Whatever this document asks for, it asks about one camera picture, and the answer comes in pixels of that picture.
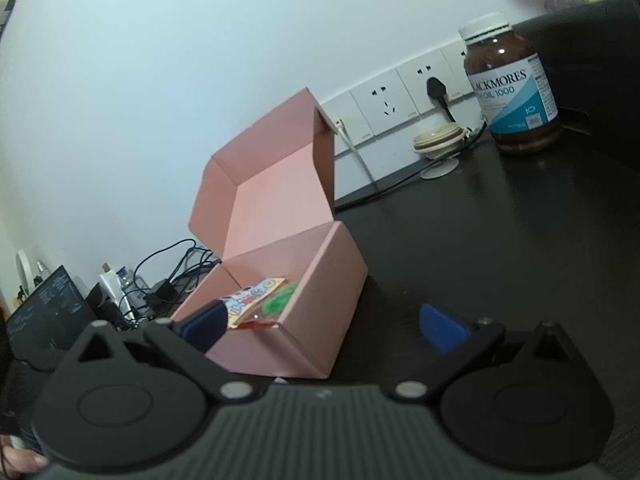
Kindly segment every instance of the open cardboard box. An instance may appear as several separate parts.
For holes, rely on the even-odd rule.
[[[189,227],[222,264],[173,318],[268,277],[300,283],[275,326],[227,330],[210,359],[237,373],[328,377],[367,277],[333,209],[334,131],[308,90],[211,157]]]

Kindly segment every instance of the fingernail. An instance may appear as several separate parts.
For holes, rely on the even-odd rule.
[[[42,455],[38,455],[33,460],[38,467],[46,467],[47,465],[49,465],[49,460],[47,460],[46,457],[43,457]]]

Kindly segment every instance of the supplement bottle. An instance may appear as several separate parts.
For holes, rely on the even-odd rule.
[[[465,71],[498,149],[537,152],[560,138],[558,108],[533,45],[516,35],[501,12],[458,29]]]

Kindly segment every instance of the wall socket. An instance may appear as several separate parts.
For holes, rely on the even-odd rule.
[[[440,47],[440,51],[447,60],[453,75],[458,82],[460,91],[466,94],[472,94],[474,89],[471,87],[469,78],[466,76],[464,62],[466,57],[466,45],[462,40],[457,40],[452,43],[446,44]]]
[[[418,110],[395,69],[351,89],[351,95],[374,135],[418,116]]]
[[[369,125],[358,108],[356,101],[353,100],[353,96],[348,90],[332,99],[329,99],[327,102],[324,102],[322,104],[322,109],[332,120],[336,128],[338,127],[338,121],[342,120],[346,133],[354,146],[361,144],[365,140],[373,138],[371,128],[369,128]],[[334,155],[339,155],[340,153],[346,152],[348,149],[349,148],[342,138],[336,136],[334,143]]]
[[[456,77],[437,49],[402,63],[396,70],[421,114],[436,107],[436,102],[427,95],[427,81],[431,77],[437,77],[447,87],[448,102],[462,97]]]

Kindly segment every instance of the box flap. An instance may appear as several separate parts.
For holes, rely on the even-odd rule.
[[[334,130],[308,89],[215,153],[189,228],[222,259],[334,216]]]

